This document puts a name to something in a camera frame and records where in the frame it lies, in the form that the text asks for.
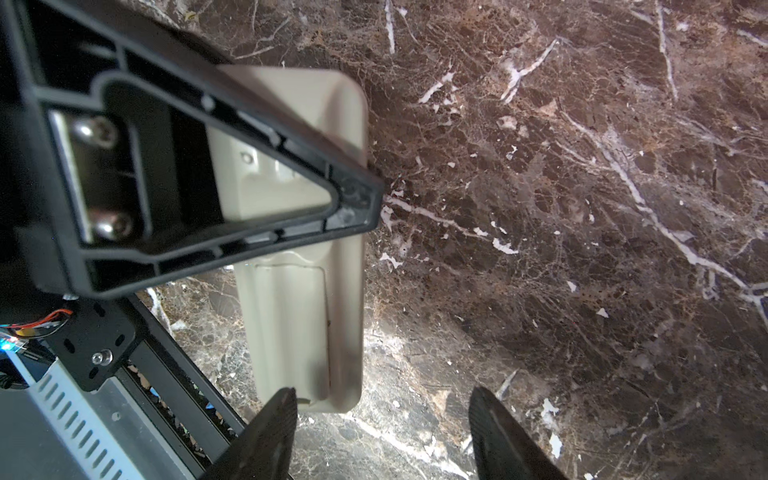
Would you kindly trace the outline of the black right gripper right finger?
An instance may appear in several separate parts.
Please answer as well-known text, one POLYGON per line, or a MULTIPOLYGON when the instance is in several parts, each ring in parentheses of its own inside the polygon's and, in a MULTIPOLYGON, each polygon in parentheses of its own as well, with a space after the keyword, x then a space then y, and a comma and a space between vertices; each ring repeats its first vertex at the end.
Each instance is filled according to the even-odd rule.
POLYGON ((477 386, 472 390, 468 419, 480 480, 566 479, 487 388, 477 386))

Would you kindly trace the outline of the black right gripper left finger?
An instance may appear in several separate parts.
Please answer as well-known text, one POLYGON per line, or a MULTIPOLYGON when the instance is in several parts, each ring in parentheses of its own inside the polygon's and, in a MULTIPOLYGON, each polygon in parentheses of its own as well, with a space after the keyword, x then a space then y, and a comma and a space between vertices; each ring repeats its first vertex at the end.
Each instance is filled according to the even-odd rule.
POLYGON ((297 420, 296 390, 278 390, 201 479, 290 479, 297 420))

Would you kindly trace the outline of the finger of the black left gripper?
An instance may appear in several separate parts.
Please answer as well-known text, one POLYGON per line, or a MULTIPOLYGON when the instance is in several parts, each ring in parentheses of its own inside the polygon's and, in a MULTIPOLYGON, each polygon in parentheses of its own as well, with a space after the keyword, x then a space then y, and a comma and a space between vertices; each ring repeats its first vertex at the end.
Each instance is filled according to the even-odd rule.
POLYGON ((114 298, 373 230, 381 181, 225 73, 192 34, 115 1, 1 5, 1 295, 114 298), (321 193, 228 220, 212 136, 321 193))

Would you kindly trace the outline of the grey remote control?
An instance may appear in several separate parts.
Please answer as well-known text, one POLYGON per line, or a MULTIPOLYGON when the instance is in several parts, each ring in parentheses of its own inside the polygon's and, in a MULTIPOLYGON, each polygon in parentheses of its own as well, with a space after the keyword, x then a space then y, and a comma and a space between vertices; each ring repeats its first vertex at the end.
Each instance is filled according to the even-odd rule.
MULTIPOLYGON (((366 163, 368 107, 332 70, 227 65, 224 72, 304 120, 366 163)), ((263 219, 329 202, 298 172, 216 128, 207 131, 227 221, 263 219)), ((291 387, 301 410, 345 413, 363 383, 364 247, 361 235, 239 262, 236 286, 258 397, 291 387)))

